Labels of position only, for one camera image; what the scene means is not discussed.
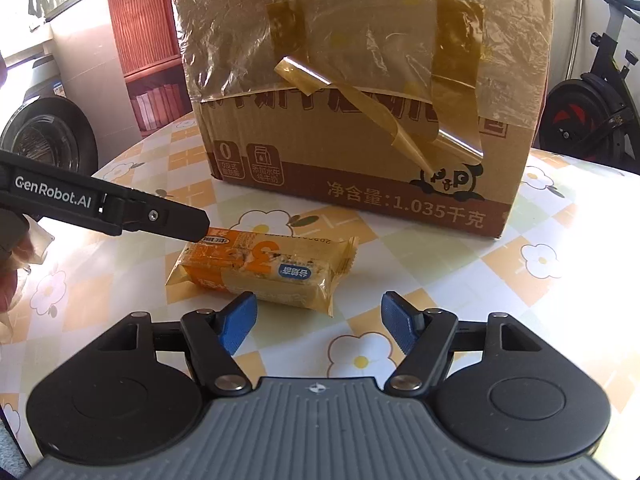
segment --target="brown tape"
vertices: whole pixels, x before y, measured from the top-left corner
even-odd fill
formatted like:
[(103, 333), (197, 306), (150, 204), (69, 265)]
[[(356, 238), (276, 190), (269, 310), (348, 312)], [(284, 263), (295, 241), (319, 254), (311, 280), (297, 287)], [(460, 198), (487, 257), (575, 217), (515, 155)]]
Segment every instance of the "brown tape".
[[(476, 76), (480, 59), (479, 49), (482, 43), (482, 7), (478, 4), (467, 4), (458, 0), (443, 1), (442, 16), (440, 15), (441, 6), (438, 5), (436, 47), (443, 50), (450, 48), (452, 44), (456, 46), (452, 53), (440, 53), (438, 73), (432, 76), (432, 84), (436, 85), (438, 91), (443, 92), (443, 95), (438, 97), (438, 106), (444, 118), (443, 121), (440, 121), (438, 136), (433, 141), (433, 145), (455, 154), (463, 162), (477, 164), (482, 160), (478, 134), (478, 106), (476, 105)], [(418, 147), (411, 134), (400, 125), (385, 105), (349, 85), (339, 76), (321, 73), (310, 65), (302, 43), (303, 38), (306, 38), (306, 35), (301, 32), (301, 29), (304, 30), (302, 4), (297, 4), (296, 0), (270, 4), (268, 15), (271, 41), (273, 41), (276, 58), (283, 55), (274, 69), (277, 74), (306, 95), (327, 86), (334, 86), (352, 105), (391, 135), (393, 139), (391, 145), (396, 150), (414, 161), (427, 174), (434, 173), (436, 167), (439, 168), (437, 150), (425, 154)], [(478, 51), (477, 59), (456, 60), (456, 56), (473, 57), (476, 50)], [(451, 103), (443, 104), (442, 102), (447, 99), (450, 99)], [(472, 110), (459, 108), (471, 105), (473, 106)], [(475, 115), (475, 130), (469, 127), (469, 114)]]
[(308, 61), (305, 11), (300, 0), (268, 4), (269, 33), (276, 63), (285, 56)]
[(438, 117), (435, 146), (478, 164), (476, 80), (482, 47), (482, 6), (436, 0), (436, 38), (431, 61), (431, 100)]

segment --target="white flower pattern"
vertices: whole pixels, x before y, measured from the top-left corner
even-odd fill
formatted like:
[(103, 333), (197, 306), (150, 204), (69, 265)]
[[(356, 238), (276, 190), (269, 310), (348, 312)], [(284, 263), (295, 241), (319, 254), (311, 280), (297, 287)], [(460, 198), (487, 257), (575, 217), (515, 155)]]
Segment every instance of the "white flower pattern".
[(389, 339), (378, 332), (337, 337), (329, 345), (327, 377), (374, 377), (383, 388), (396, 370), (391, 351)]
[(520, 249), (529, 274), (544, 280), (545, 278), (560, 278), (560, 262), (556, 252), (545, 244), (524, 245)]
[(126, 175), (129, 173), (129, 170), (133, 167), (133, 162), (123, 162), (122, 164), (118, 164), (111, 168), (102, 178), (108, 182), (113, 182), (118, 177)]
[(527, 166), (522, 175), (522, 182), (535, 189), (546, 189), (553, 186), (554, 181), (546, 176), (545, 172), (535, 166)]
[(18, 435), (18, 431), (20, 431), (20, 413), (9, 404), (6, 403), (2, 410), (4, 411), (4, 416), (6, 417), (6, 421), (9, 423), (9, 427), (11, 431), (13, 431), (14, 436)]
[(185, 128), (191, 128), (196, 125), (196, 119), (185, 119), (179, 123), (174, 124), (174, 132), (177, 130), (184, 130)]
[(293, 229), (289, 226), (289, 221), (289, 213), (278, 209), (268, 213), (264, 211), (248, 211), (240, 217), (236, 225), (231, 226), (231, 229), (291, 236)]
[(40, 280), (31, 297), (30, 306), (40, 316), (44, 316), (66, 294), (66, 274), (59, 270), (55, 274), (48, 274)]

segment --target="blue label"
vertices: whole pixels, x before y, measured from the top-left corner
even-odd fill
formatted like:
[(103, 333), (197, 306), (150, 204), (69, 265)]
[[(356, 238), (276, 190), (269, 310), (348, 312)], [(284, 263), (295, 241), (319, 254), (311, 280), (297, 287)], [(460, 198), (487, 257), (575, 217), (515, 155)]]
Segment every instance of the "blue label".
[(311, 276), (311, 270), (297, 265), (280, 264), (278, 274), (283, 278), (293, 278), (294, 280), (306, 280)]

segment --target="metal pivot screw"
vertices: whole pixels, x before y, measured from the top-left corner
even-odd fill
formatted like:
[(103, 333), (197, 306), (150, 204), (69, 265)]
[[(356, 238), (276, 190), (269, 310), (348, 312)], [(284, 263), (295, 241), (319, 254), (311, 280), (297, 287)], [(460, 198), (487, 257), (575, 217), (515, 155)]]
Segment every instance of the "metal pivot screw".
[(239, 375), (220, 375), (214, 381), (214, 384), (218, 389), (225, 392), (236, 392), (246, 386), (246, 380)]
[(402, 392), (411, 392), (422, 386), (422, 381), (412, 375), (396, 375), (391, 379), (391, 387)]

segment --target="checkered tablecloth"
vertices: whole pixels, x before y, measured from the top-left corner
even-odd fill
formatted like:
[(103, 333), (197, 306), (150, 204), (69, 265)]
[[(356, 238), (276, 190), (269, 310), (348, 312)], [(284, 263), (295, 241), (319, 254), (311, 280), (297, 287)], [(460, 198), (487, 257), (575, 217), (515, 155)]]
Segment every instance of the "checkered tablecloth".
[[(506, 311), (604, 387), (612, 418), (596, 457), (621, 479), (640, 474), (640, 177), (533, 150), (504, 234), (493, 240), (213, 180), (192, 115), (96, 176), (202, 208), (212, 226), (360, 238), (333, 318), (260, 303), (236, 354), (252, 380), (365, 375), (382, 384), (402, 360), (380, 321), (386, 290), (465, 320)], [(24, 408), (46, 374), (129, 312), (177, 320), (230, 299), (191, 283), (165, 288), (181, 241), (41, 224), (56, 240), (9, 313), (13, 336), (0, 348), (0, 402), (32, 461), (39, 454)], [(182, 356), (159, 359), (186, 371)], [(477, 359), (464, 354), (454, 367)]]

